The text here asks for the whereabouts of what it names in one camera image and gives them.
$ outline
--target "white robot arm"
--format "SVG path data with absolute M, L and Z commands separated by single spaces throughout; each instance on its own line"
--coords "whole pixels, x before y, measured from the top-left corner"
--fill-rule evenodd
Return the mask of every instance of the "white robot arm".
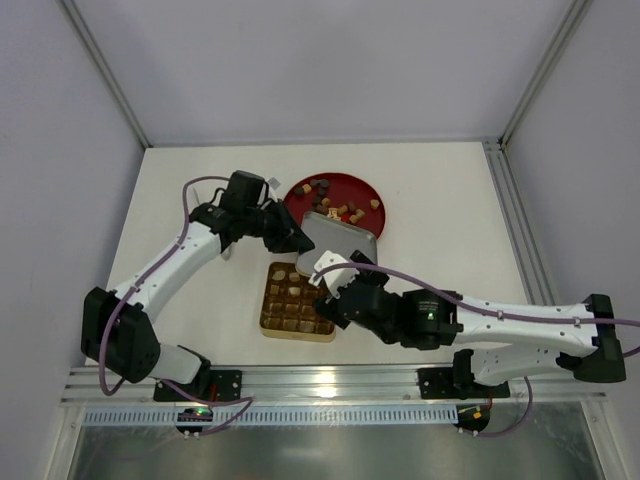
M 191 212 L 178 242 L 114 290 L 94 288 L 84 303 L 82 352 L 100 361 L 102 347 L 106 351 L 102 365 L 123 379 L 132 383 L 146 377 L 171 380 L 202 398 L 211 386 L 211 363 L 185 347 L 160 344 L 152 325 L 200 267 L 243 236 L 261 237 L 272 253 L 304 253 L 314 248 L 281 201 L 259 203 L 264 186 L 261 177 L 235 172 L 219 205 L 203 203 Z M 398 295 L 384 290 L 388 276 L 375 271 L 384 270 L 382 267 L 371 265 L 359 252 L 351 259 L 361 262 L 361 268 L 334 269 L 311 279 L 316 285 L 327 284 L 330 295 L 316 301 L 314 307 L 337 326 L 356 323 L 385 343 L 420 350 L 486 341 L 508 344 L 495 350 L 456 353 L 454 381 L 462 394 L 465 385 L 494 386 L 560 369 L 590 382 L 625 379 L 613 325 L 581 322 L 613 317 L 604 295 L 563 307 L 497 304 L 426 289 Z M 343 263 L 347 259 L 326 252 L 316 272 Z M 529 321 L 513 319 L 518 316 Z M 532 317 L 566 322 L 531 323 Z
M 262 238 L 272 253 L 304 253 L 314 248 L 282 201 L 265 198 L 261 202 L 265 185 L 261 177 L 235 172 L 219 205 L 196 207 L 177 242 L 114 290 L 96 287 L 89 292 L 84 302 L 82 352 L 100 362 L 101 346 L 106 343 L 103 364 L 125 380 L 136 383 L 148 376 L 171 380 L 191 385 L 188 390 L 197 397 L 209 383 L 210 362 L 187 348 L 160 344 L 153 331 L 169 299 L 200 267 L 243 236 Z
M 356 323 L 385 343 L 420 350 L 477 342 L 508 344 L 493 350 L 457 352 L 454 381 L 461 390 L 465 384 L 495 386 L 560 370 L 588 382 L 626 378 L 615 327 L 595 320 L 613 318 L 611 301 L 605 295 L 554 307 L 494 303 L 434 288 L 398 295 L 383 288 L 388 269 L 367 265 L 370 262 L 359 252 L 351 261 L 359 262 L 359 268 L 331 270 L 350 260 L 326 252 L 315 265 L 316 273 L 325 273 L 311 280 L 315 285 L 324 281 L 330 292 L 314 304 L 316 311 L 339 327 Z

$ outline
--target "red round plate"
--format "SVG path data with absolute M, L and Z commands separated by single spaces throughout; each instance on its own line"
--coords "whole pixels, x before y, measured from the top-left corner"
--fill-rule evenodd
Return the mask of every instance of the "red round plate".
M 291 187 L 291 190 L 289 190 L 284 197 L 284 204 L 298 225 L 302 224 L 304 214 L 309 210 L 313 210 L 311 202 L 313 202 L 313 198 L 316 196 L 316 189 L 313 189 L 306 195 L 300 196 L 293 193 L 293 190 L 311 182 L 314 178 L 317 180 L 329 180 L 329 189 L 326 194 L 326 197 L 331 200 L 329 208 L 339 208 L 348 202 L 355 203 L 356 208 L 359 208 L 365 213 L 364 217 L 360 219 L 356 226 L 369 230 L 376 238 L 380 238 L 386 218 L 384 203 L 382 203 L 380 195 L 364 180 L 347 175 L 346 173 L 318 173 L 317 175 L 300 180 Z M 371 208 L 371 200 L 380 201 L 380 206 L 377 210 Z M 351 225 L 349 222 L 350 215 L 349 213 L 342 216 L 342 221 L 349 225 Z

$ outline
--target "gold tray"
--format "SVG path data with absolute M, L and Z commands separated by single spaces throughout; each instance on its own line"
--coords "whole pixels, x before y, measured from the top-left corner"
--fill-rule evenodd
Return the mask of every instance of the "gold tray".
M 274 280 L 276 272 L 284 272 L 284 278 Z M 309 342 L 331 342 L 335 338 L 335 324 L 313 309 L 313 301 L 329 292 L 324 286 L 317 288 L 309 284 L 308 279 L 296 271 L 293 263 L 269 265 L 260 314 L 263 335 Z

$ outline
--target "white wall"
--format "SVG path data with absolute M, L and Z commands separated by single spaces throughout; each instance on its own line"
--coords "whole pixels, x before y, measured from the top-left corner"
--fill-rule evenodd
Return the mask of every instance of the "white wall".
M 0 4 L 0 471 L 36 478 L 142 157 L 59 7 Z
M 640 3 L 595 1 L 510 147 L 562 300 L 640 320 Z M 627 349 L 639 329 L 620 328 Z M 640 356 L 613 389 L 640 454 Z
M 502 133 L 570 0 L 77 0 L 155 144 Z

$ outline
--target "glass panel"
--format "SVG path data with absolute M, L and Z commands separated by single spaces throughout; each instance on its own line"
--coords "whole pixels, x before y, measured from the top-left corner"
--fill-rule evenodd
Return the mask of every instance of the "glass panel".
M 522 410 L 495 405 L 490 429 Z M 522 429 L 497 439 L 448 425 L 238 428 L 200 440 L 174 428 L 85 427 L 71 472 L 79 480 L 604 479 L 579 403 L 536 404 Z

